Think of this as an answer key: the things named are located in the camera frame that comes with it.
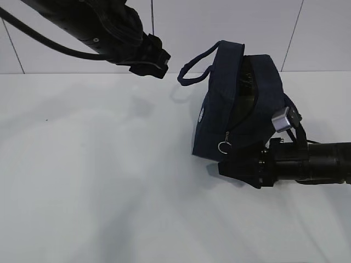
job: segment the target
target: black robotic arm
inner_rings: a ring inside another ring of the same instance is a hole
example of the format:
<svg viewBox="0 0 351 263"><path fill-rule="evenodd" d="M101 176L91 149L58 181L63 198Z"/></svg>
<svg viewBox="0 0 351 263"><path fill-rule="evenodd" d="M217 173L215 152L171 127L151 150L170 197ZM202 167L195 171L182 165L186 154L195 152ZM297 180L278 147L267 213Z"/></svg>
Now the black robotic arm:
<svg viewBox="0 0 351 263"><path fill-rule="evenodd" d="M21 0L98 54L63 47L23 24L0 8L0 16L30 37L66 55L107 60L130 66L139 75L163 78L170 55L161 40L143 31L138 13L126 0Z"/></svg>

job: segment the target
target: metal ring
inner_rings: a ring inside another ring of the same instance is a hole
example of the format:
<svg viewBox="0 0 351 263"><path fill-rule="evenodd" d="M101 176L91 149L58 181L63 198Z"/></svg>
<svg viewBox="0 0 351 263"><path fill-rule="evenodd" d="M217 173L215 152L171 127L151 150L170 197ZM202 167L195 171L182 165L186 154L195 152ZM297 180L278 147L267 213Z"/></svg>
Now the metal ring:
<svg viewBox="0 0 351 263"><path fill-rule="evenodd" d="M218 144L218 150L219 150L222 154L227 155L227 154L228 154L227 152L223 152L223 151L220 149L220 146L221 146L222 144L228 144L228 145L231 147L231 143L229 143L229 142L227 142L227 141L222 141L222 142L220 142L220 143Z"/></svg>

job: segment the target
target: white table surface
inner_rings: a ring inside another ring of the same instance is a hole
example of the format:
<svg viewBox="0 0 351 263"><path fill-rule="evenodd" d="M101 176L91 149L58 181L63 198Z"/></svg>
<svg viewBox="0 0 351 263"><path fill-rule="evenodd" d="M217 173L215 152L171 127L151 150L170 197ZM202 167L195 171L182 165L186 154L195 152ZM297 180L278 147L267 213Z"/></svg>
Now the white table surface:
<svg viewBox="0 0 351 263"><path fill-rule="evenodd" d="M351 72L282 79L310 139L351 141ZM206 82L0 84L1 263L351 262L351 186L256 190L191 156Z"/></svg>

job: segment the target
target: zipper pull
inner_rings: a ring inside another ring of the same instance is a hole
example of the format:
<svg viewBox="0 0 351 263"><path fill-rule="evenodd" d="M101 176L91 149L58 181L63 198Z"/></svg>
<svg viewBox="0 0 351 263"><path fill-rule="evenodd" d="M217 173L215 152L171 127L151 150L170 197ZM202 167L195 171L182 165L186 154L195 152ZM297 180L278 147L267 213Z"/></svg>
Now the zipper pull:
<svg viewBox="0 0 351 263"><path fill-rule="evenodd" d="M229 151L231 150L231 143L228 142L228 138L229 138L229 132L226 132L225 133L225 140L221 141L218 144L218 150L224 155L227 155L229 153Z"/></svg>

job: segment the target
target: dark blue fabric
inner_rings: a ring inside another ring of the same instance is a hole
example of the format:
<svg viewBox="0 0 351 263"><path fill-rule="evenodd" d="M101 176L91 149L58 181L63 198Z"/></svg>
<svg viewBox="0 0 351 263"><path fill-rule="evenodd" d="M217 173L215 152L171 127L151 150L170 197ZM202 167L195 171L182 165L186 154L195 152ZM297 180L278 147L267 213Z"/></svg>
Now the dark blue fabric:
<svg viewBox="0 0 351 263"><path fill-rule="evenodd" d="M203 75L193 79L184 78L196 63L217 48L213 64ZM203 81L210 74L208 92L195 132L193 154L196 156L222 161L226 155L218 150L218 144L225 140L228 131L228 142L232 144L233 150L258 141L266 143L275 133L271 123L272 115L286 104L292 103L283 92L279 73L270 56L249 56L257 87L257 99L246 119L231 129L229 121L239 94L244 49L243 44L219 41L208 51L192 59L179 73L178 81L183 86Z"/></svg>

